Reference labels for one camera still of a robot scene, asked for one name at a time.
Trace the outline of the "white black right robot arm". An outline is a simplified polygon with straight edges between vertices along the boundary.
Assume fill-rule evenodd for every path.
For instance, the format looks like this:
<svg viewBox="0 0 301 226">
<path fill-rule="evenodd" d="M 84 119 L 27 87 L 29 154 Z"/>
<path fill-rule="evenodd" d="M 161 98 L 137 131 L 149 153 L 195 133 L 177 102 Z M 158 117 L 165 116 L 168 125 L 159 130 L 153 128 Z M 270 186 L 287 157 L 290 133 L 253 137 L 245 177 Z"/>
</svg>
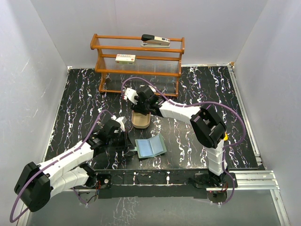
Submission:
<svg viewBox="0 0 301 226">
<path fill-rule="evenodd" d="M 207 152 L 208 183 L 220 187 L 226 182 L 227 163 L 223 149 L 226 125 L 210 104 L 202 106 L 179 104 L 159 98 L 149 86 L 142 86 L 137 91 L 127 88 L 125 98 L 131 101 L 134 112 L 171 118 L 192 126 L 198 142 Z"/>
</svg>

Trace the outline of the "mint green card holder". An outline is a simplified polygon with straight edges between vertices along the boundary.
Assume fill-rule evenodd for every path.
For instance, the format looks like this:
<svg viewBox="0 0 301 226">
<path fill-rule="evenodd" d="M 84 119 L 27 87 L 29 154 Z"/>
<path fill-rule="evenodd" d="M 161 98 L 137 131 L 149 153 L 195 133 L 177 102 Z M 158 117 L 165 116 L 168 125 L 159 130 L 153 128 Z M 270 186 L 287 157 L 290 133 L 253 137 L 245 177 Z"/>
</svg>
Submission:
<svg viewBox="0 0 301 226">
<path fill-rule="evenodd" d="M 156 157 L 167 152 L 163 136 L 158 134 L 148 139 L 136 139 L 134 148 L 130 151 L 136 152 L 139 159 Z"/>
</svg>

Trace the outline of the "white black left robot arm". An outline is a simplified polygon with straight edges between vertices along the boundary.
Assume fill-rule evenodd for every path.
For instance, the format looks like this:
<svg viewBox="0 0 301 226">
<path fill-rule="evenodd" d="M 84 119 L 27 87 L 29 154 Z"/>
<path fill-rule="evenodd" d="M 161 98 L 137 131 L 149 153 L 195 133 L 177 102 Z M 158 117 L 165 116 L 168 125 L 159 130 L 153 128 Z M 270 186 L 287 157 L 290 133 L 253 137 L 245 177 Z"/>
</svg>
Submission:
<svg viewBox="0 0 301 226">
<path fill-rule="evenodd" d="M 31 212 L 42 209 L 51 197 L 76 186 L 92 188 L 97 183 L 87 161 L 109 151 L 132 148 L 125 129 L 126 117 L 112 117 L 87 140 L 51 160 L 25 165 L 14 191 Z"/>
</svg>

